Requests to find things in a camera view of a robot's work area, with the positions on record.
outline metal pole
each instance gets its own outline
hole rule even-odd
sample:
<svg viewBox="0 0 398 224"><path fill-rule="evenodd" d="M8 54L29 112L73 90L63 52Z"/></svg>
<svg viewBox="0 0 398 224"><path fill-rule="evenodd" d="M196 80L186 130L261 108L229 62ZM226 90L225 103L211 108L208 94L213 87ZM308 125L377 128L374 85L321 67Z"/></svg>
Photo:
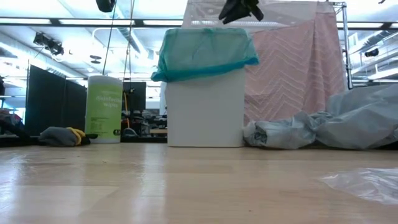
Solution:
<svg viewBox="0 0 398 224"><path fill-rule="evenodd" d="M351 60L349 59L349 40L348 40L348 23L347 23L347 3L343 3L343 24L344 24L344 44L346 47L346 69L347 69L347 80L348 89L353 88L353 77L351 75Z"/></svg>

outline ceiling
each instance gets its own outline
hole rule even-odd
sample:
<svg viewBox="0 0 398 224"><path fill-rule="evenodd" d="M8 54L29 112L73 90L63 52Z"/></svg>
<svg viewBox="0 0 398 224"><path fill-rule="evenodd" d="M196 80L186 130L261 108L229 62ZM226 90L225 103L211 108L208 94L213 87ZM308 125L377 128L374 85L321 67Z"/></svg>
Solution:
<svg viewBox="0 0 398 224"><path fill-rule="evenodd" d="M132 0L134 2L133 19L183 19L187 0ZM386 0L384 4L378 4L379 0L347 0L349 21L398 21L398 1ZM130 0L119 0L117 3L120 16L129 18ZM85 19L109 19L111 13L100 12L95 0L13 0L2 1L0 12L3 17L49 17L49 18L85 18ZM341 13L338 14L338 21L341 21ZM110 35L110 29L96 29L94 27L26 27L26 26L0 26L0 34L10 37L10 41L16 40L25 47L32 49L33 53L40 52L41 48L33 44L37 32L44 33L47 37L63 44L65 55L52 58L47 50L40 52L49 60L56 60L53 63L61 63L73 71L71 77L88 77L91 75L106 74L114 77L132 77L138 81L148 83L148 97L158 98L160 83L149 80L155 70L159 58L159 49L162 46L164 34L168 28L136 28L132 35L136 42L142 45L146 51L152 51L154 57L142 57L141 54L132 55L131 73L129 64L126 61L126 50L129 45L125 36L113 29L108 59L104 70L104 58L106 46ZM350 35L357 35L358 39L366 38L369 33L363 31L350 32ZM343 33L340 32L340 39L343 40ZM90 55L102 57L100 64L91 63ZM395 61L388 63L395 66ZM24 74L24 66L19 68L15 76Z"/></svg>

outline light wood floor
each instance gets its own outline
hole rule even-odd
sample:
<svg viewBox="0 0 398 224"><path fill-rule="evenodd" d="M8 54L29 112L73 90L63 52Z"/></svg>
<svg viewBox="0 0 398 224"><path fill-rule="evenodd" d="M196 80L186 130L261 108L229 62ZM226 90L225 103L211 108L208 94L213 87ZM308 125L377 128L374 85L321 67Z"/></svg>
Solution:
<svg viewBox="0 0 398 224"><path fill-rule="evenodd" d="M395 206L318 178L398 167L395 152L168 148L0 149L0 223L393 223Z"/></svg>

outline green label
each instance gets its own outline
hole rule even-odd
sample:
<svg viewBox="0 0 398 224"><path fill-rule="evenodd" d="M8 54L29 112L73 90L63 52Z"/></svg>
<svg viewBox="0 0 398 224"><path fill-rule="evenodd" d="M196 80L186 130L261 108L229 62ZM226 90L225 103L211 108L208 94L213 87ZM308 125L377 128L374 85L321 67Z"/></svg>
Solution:
<svg viewBox="0 0 398 224"><path fill-rule="evenodd" d="M98 139L120 138L122 86L92 84L87 90L87 134L98 134Z"/></svg>

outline yellow cloth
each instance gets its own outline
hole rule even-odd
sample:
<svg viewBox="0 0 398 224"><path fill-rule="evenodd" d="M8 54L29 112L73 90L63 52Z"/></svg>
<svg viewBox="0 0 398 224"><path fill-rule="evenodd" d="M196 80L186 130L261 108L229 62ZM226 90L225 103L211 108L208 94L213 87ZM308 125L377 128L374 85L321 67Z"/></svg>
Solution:
<svg viewBox="0 0 398 224"><path fill-rule="evenodd" d="M80 131L79 129L75 129L75 128L71 128L71 127L67 128L67 129L71 130L75 134L75 136L77 137L77 143L75 145L79 146L81 144L81 139L83 137L86 137L86 134L83 131Z"/></svg>

